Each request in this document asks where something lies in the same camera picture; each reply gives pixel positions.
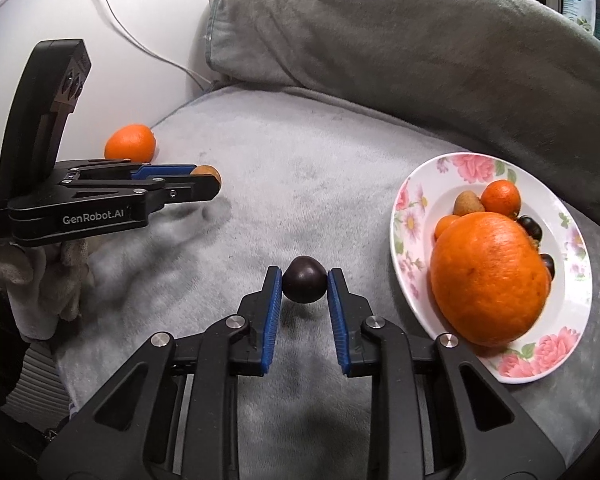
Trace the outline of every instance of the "tangerine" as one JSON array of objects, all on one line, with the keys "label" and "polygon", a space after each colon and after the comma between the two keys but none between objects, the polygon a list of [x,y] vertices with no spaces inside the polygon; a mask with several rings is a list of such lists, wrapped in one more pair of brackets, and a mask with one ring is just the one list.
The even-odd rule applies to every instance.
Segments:
[{"label": "tangerine", "polygon": [[434,238],[438,240],[438,238],[440,238],[440,235],[445,231],[445,229],[459,218],[460,217],[458,215],[443,216],[440,220],[438,220],[438,223],[436,224],[436,230],[433,233]]},{"label": "tangerine", "polygon": [[509,180],[494,180],[482,192],[480,202],[485,211],[500,213],[514,220],[520,213],[522,200],[516,185]]},{"label": "tangerine", "polygon": [[497,347],[536,322],[549,274],[525,230],[494,212],[455,220],[431,253],[430,284],[449,323],[469,342]]},{"label": "tangerine", "polygon": [[144,124],[120,128],[104,147],[104,158],[130,158],[132,162],[151,162],[154,154],[154,133]]}]

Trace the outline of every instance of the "gloved hand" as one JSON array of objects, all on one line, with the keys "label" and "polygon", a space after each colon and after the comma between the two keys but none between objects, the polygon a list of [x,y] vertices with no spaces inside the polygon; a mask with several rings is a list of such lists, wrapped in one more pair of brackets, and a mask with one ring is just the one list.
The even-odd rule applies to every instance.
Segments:
[{"label": "gloved hand", "polygon": [[0,239],[0,290],[24,339],[49,339],[59,318],[78,316],[80,291],[90,280],[88,255],[84,238],[36,248]]}]

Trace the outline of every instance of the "white wall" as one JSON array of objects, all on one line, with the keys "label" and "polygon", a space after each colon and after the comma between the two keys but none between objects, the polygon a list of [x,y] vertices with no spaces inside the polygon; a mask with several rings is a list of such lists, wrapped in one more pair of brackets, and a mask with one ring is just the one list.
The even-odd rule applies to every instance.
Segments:
[{"label": "white wall", "polygon": [[[208,0],[109,2],[149,49],[213,78],[204,58]],[[93,65],[67,122],[60,159],[101,157],[107,138],[120,126],[151,126],[201,94],[183,72],[124,40],[109,23],[104,0],[6,0],[0,6],[0,147],[32,48],[55,38],[83,38]]]}]

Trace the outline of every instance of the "blue gripper pad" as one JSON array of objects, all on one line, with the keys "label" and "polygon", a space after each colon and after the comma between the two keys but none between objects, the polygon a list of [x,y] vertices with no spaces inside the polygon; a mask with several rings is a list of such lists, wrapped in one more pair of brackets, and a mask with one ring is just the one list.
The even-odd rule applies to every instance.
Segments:
[{"label": "blue gripper pad", "polygon": [[338,364],[342,368],[342,373],[349,375],[351,370],[349,329],[347,328],[347,322],[342,310],[342,302],[340,301],[340,294],[333,269],[327,274],[327,302],[329,303],[329,316],[331,317],[331,329],[333,330],[333,341],[336,345]]},{"label": "blue gripper pad", "polygon": [[152,176],[187,175],[195,170],[195,164],[147,164],[131,174],[133,180],[145,180]]},{"label": "blue gripper pad", "polygon": [[282,270],[276,268],[275,279],[271,294],[269,297],[269,307],[267,309],[267,319],[262,331],[262,360],[260,367],[263,374],[269,371],[269,366],[273,361],[273,351],[276,345],[276,334],[280,322],[280,306],[282,304]]}]

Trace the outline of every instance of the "floral plate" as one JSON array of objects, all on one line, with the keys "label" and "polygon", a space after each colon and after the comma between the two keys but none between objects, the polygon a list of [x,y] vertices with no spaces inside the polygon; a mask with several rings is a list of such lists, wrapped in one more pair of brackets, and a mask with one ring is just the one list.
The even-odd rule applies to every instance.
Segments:
[{"label": "floral plate", "polygon": [[488,183],[506,178],[522,196],[521,215],[542,227],[540,252],[555,261],[551,293],[535,325],[506,349],[478,356],[501,383],[529,383],[545,377],[576,348],[591,308],[591,266],[573,218],[538,179],[504,160],[475,153],[449,153],[428,160],[400,187],[392,211],[391,256],[402,293],[432,338],[454,332],[433,298],[427,268],[438,220],[451,214],[456,196],[481,195]]}]

